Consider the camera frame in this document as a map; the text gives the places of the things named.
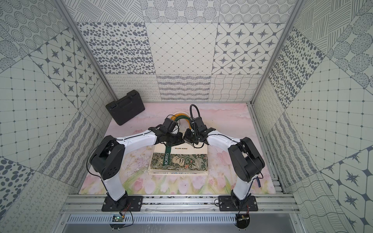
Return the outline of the yellow handled white bag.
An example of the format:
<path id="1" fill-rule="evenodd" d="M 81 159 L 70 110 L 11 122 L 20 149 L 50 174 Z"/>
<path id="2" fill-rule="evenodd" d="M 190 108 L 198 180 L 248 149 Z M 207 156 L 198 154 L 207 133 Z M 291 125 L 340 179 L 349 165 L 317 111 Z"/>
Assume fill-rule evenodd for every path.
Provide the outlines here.
<path id="1" fill-rule="evenodd" d="M 187 122 L 189 122 L 190 116 L 186 112 L 177 112 L 171 116 L 171 119 L 175 121 L 180 121 L 182 119 L 185 119 Z"/>

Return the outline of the green handled exhibition tote bag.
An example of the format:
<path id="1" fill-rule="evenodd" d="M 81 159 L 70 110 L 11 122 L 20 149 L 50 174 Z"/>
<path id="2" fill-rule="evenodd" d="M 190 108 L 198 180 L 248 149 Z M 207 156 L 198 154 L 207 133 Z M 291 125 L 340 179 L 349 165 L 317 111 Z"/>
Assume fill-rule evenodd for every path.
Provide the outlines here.
<path id="1" fill-rule="evenodd" d="M 174 133 L 181 132 L 180 124 L 178 122 L 177 124 L 179 128 L 175 128 Z M 185 142 L 173 147 L 160 143 L 153 148 L 149 168 L 156 170 L 208 171 L 207 154 L 207 145 L 203 143 L 192 146 Z"/>

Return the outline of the starry night canvas tote bag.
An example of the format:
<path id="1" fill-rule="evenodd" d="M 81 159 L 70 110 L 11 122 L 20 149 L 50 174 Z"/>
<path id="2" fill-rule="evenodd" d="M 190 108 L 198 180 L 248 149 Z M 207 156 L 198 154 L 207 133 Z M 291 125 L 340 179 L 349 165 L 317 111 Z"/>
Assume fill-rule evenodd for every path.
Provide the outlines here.
<path id="1" fill-rule="evenodd" d="M 208 175 L 208 171 L 191 171 L 191 170 L 156 170 L 148 168 L 150 175 Z"/>

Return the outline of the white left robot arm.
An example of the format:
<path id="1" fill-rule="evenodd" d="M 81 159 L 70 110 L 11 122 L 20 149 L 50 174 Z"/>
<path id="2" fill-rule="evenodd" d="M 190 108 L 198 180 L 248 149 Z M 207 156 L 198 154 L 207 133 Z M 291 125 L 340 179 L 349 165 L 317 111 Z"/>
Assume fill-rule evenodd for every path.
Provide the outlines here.
<path id="1" fill-rule="evenodd" d="M 106 136 L 89 158 L 93 169 L 99 173 L 108 197 L 118 202 L 127 192 L 121 184 L 119 171 L 125 154 L 142 147 L 165 144 L 177 146 L 184 143 L 179 124 L 171 118 L 165 118 L 163 124 L 127 137 Z"/>

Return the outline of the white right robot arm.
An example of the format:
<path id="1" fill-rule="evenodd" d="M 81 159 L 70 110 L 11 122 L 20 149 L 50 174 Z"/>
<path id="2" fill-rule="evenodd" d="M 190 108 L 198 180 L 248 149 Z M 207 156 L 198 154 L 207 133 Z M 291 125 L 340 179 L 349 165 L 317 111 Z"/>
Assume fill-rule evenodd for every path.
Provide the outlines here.
<path id="1" fill-rule="evenodd" d="M 184 134 L 184 140 L 197 144 L 202 143 L 218 147 L 229 153 L 233 169 L 237 175 L 236 185 L 231 192 L 232 199 L 243 202 L 250 195 L 253 180 L 261 174 L 265 162 L 253 141 L 244 137 L 242 139 L 231 138 L 214 128 L 208 128 L 202 118 L 191 117 L 190 129 Z"/>

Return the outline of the black plastic tool case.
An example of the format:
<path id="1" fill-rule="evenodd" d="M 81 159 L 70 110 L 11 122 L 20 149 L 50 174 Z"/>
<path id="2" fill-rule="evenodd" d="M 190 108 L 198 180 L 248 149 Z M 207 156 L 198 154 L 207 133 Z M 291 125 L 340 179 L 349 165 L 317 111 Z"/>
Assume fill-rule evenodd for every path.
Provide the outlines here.
<path id="1" fill-rule="evenodd" d="M 145 110 L 141 96 L 136 90 L 128 92 L 123 98 L 112 101 L 105 107 L 119 126 Z"/>

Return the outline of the right circuit board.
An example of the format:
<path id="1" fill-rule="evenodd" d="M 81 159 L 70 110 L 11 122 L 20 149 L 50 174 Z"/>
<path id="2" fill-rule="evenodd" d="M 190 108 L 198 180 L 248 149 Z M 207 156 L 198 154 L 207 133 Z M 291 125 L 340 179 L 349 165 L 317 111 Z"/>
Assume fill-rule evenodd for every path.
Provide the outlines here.
<path id="1" fill-rule="evenodd" d="M 246 229 L 250 224 L 250 214 L 236 214 L 236 227 Z"/>

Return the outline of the circuit board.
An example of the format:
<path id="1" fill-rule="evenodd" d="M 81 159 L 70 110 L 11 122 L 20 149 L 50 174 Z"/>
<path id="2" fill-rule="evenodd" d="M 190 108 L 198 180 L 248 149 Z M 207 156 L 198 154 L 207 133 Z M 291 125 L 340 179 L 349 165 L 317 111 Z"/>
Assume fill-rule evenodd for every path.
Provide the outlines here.
<path id="1" fill-rule="evenodd" d="M 250 224 L 250 214 L 236 214 L 236 227 L 246 229 Z"/>
<path id="2" fill-rule="evenodd" d="M 121 215 L 114 215 L 110 222 L 110 227 L 114 230 L 118 230 L 125 227 L 125 218 Z"/>

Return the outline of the left circuit board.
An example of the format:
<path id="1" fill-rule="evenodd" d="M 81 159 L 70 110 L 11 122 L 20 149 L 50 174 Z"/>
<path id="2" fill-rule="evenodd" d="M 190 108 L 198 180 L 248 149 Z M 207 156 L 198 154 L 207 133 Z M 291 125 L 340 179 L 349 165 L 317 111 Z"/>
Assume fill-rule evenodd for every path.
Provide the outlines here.
<path id="1" fill-rule="evenodd" d="M 121 215 L 114 215 L 110 222 L 110 227 L 114 230 L 118 230 L 125 227 L 125 218 Z"/>

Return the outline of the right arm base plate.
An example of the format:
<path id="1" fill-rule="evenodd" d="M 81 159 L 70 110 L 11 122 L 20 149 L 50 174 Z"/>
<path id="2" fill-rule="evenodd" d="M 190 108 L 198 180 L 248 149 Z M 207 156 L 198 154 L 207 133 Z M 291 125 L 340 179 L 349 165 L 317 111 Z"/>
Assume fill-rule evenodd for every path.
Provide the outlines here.
<path id="1" fill-rule="evenodd" d="M 231 196 L 218 196 L 218 205 L 221 212 L 256 212 L 258 205 L 255 196 L 248 196 L 244 200 L 238 200 L 236 197 Z"/>

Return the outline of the blue handled pliers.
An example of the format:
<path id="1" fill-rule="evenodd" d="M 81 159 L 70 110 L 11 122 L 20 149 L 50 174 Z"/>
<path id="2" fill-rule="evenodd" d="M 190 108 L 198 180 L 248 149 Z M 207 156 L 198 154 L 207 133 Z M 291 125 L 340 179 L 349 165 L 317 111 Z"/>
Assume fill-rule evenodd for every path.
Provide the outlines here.
<path id="1" fill-rule="evenodd" d="M 259 178 L 256 178 L 256 181 L 257 181 L 258 187 L 261 188 L 260 179 L 259 179 Z"/>

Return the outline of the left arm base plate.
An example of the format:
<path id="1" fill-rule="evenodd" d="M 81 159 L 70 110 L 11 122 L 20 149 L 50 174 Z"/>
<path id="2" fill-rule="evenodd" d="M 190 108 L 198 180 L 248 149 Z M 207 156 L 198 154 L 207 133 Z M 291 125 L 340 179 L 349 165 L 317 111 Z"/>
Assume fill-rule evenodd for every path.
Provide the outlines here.
<path id="1" fill-rule="evenodd" d="M 106 196 L 102 212 L 140 212 L 143 196 L 123 196 L 118 201 L 114 201 L 110 196 Z"/>

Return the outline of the aluminium mounting rail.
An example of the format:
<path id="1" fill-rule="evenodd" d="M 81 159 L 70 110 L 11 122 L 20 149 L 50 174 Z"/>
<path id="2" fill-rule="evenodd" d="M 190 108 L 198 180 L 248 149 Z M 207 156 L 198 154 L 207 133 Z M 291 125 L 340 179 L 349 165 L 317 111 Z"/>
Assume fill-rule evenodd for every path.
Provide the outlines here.
<path id="1" fill-rule="evenodd" d="M 207 214 L 207 213 L 241 213 L 253 214 L 299 214 L 300 210 L 291 194 L 254 194 L 255 201 L 235 209 L 231 198 L 213 195 L 144 195 L 141 200 L 137 195 L 129 197 L 130 203 L 124 210 L 135 214 Z M 60 211 L 61 214 L 101 214 L 102 208 L 117 214 L 105 195 L 69 195 Z"/>

